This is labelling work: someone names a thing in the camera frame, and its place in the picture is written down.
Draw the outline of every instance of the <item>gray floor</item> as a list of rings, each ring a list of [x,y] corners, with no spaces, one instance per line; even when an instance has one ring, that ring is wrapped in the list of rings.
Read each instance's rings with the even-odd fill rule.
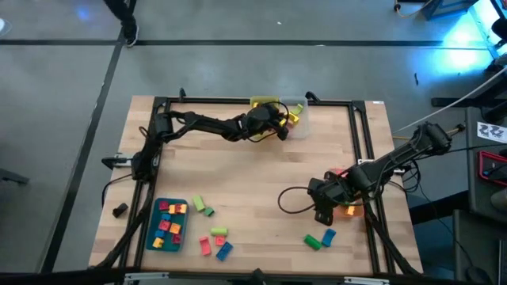
[[[41,3],[0,0],[0,17],[13,26],[4,38],[115,40],[120,31],[101,0]],[[201,97],[304,95],[311,90],[326,99],[385,101],[395,130],[434,111],[429,98],[461,97],[480,85],[486,80],[482,70],[491,60],[470,14],[435,21],[422,16],[402,19],[388,0],[368,5],[352,0],[139,0],[135,15],[144,40],[364,42],[354,47],[122,50],[55,265],[58,271],[87,265],[101,212],[100,192],[111,173],[100,160],[116,152],[132,95],[176,95],[181,87],[189,96]],[[378,40],[411,41],[414,46],[372,46]],[[442,46],[423,47],[422,41],[430,40],[442,41]],[[0,45],[0,167],[32,179],[25,187],[2,184],[0,271],[37,270],[112,50],[113,46]],[[451,110],[432,121],[452,128],[464,121],[464,112]],[[456,147],[462,145],[463,137],[456,136]],[[465,189],[464,155],[421,163],[422,184],[431,200]],[[420,193],[411,195],[409,202],[426,203]],[[423,258],[431,259],[428,253],[436,247],[427,229],[428,225],[416,227],[417,243]],[[437,230],[449,247],[446,232]]]

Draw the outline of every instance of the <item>white paper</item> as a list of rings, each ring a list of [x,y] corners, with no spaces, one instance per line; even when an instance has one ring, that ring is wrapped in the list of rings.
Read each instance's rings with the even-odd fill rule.
[[[507,128],[490,123],[477,122],[477,136],[499,143],[507,143]]]

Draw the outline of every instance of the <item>wooden table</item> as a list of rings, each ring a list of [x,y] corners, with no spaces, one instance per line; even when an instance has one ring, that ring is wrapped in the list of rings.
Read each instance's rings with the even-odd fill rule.
[[[133,97],[119,152],[134,154],[144,143],[138,127],[147,127],[153,97]],[[164,146],[154,200],[158,197],[185,199],[190,204],[185,245],[179,253],[144,251],[143,270],[168,272],[247,273],[261,268],[265,273],[291,275],[369,275],[372,273],[363,218],[335,219],[337,231],[330,248],[314,251],[303,243],[311,234],[322,238],[328,228],[314,220],[314,211],[298,215],[282,212],[276,198],[290,186],[307,186],[330,168],[354,164],[347,108],[311,106],[311,133],[305,139],[284,142],[276,136],[261,143],[227,142],[221,137],[191,131]],[[393,150],[391,129],[383,102],[366,102],[375,156]],[[180,112],[194,111],[228,119],[248,112],[245,104],[172,104]],[[360,133],[364,150],[363,134]],[[115,169],[112,179],[130,169]],[[135,182],[122,180],[109,187],[90,257],[90,265],[102,261],[125,231],[128,213],[111,215],[120,203],[132,202]],[[198,213],[192,197],[201,195],[215,209],[211,218]],[[387,184],[383,194],[389,233],[402,255],[421,270],[406,196]],[[297,210],[312,203],[304,190],[288,192],[282,205]],[[213,226],[229,229],[227,240],[234,246],[225,262],[212,255],[201,256],[199,238],[209,236]],[[137,234],[133,237],[127,265],[133,265]],[[381,240],[377,237],[380,265],[386,272]]]

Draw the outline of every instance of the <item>toy block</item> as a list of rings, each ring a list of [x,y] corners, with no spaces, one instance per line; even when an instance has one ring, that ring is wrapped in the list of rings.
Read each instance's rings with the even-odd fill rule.
[[[171,220],[171,215],[169,215],[169,214],[162,214],[162,219],[164,221],[170,221]]]
[[[322,238],[322,244],[326,247],[330,247],[331,241],[333,240],[335,234],[336,231],[327,229],[326,232],[324,233],[324,237]]]
[[[223,226],[222,227],[214,227],[214,228],[212,228],[211,233],[212,233],[212,236],[216,236],[216,235],[227,236],[227,228],[223,227]]]
[[[204,210],[204,201],[199,195],[193,197],[193,204],[196,206],[197,211]]]
[[[307,236],[304,237],[304,242],[315,250],[319,250],[322,247],[320,242],[318,242],[317,239],[315,239],[315,237],[312,237],[309,234],[307,234]]]
[[[176,207],[175,207],[175,205],[169,205],[169,214],[171,214],[171,215],[176,214]]]
[[[215,245],[222,246],[225,243],[225,236],[217,235],[215,236]]]
[[[171,225],[171,228],[170,228],[169,232],[172,233],[172,234],[179,234],[180,230],[181,230],[181,226],[178,225],[178,224],[176,224],[176,223],[173,223]]]
[[[206,210],[204,210],[204,214],[207,215],[208,217],[213,215],[213,213],[215,213],[215,210],[213,210],[213,208],[211,207],[206,207]]]
[[[158,202],[158,209],[160,211],[167,210],[168,208],[169,208],[169,203],[167,203],[166,201],[160,201],[160,202]]]
[[[291,111],[294,115],[299,115],[303,111],[304,107],[301,104],[298,104],[295,109]]]
[[[166,236],[166,233],[167,233],[167,232],[166,232],[166,231],[164,231],[164,230],[157,230],[157,231],[155,232],[155,237],[156,237],[156,238],[164,238],[164,237]]]
[[[222,248],[219,250],[219,252],[216,254],[216,258],[218,258],[220,261],[224,261],[227,258],[227,255],[231,252],[233,246],[228,241],[226,241]]]
[[[169,230],[170,225],[171,225],[170,222],[162,220],[162,221],[160,221],[160,224],[158,224],[158,228],[160,230],[167,231],[167,230]]]
[[[173,238],[171,239],[171,241],[172,241],[175,245],[179,245],[179,244],[181,244],[181,235],[180,235],[180,234],[173,234]]]
[[[356,210],[356,208],[354,206],[349,206],[347,208],[347,211],[345,212],[347,215],[354,215],[354,211]]]
[[[160,249],[164,245],[164,240],[160,237],[156,237],[155,241],[153,241],[153,247]]]
[[[199,243],[200,251],[204,256],[212,254],[212,247],[209,245],[208,237],[201,237]]]

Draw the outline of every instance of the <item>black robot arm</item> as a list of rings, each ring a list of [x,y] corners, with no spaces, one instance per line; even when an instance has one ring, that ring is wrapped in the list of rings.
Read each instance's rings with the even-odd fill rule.
[[[247,114],[238,115],[232,119],[219,120],[208,116],[198,115],[195,112],[169,111],[155,114],[154,124],[150,133],[143,130],[146,137],[143,149],[132,158],[132,178],[147,181],[153,176],[154,159],[163,143],[179,139],[189,131],[205,131],[221,135],[230,142],[241,139],[250,139],[254,135],[274,130],[280,140],[287,138],[288,109],[280,112],[276,107],[279,102],[260,104],[248,111]],[[183,126],[174,131],[173,119]]]

